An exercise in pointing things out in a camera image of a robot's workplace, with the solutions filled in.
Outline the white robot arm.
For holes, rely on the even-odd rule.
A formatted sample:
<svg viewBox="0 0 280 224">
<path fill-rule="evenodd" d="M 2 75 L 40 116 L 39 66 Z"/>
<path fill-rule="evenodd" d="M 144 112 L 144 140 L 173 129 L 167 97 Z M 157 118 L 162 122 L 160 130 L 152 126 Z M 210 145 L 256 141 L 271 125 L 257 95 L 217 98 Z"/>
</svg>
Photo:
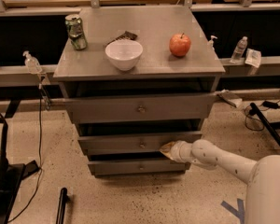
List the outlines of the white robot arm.
<svg viewBox="0 0 280 224">
<path fill-rule="evenodd" d="M 168 159 L 204 169 L 220 167 L 246 184 L 245 224 L 280 224 L 280 155 L 254 161 L 198 139 L 172 141 L 160 148 Z"/>
</svg>

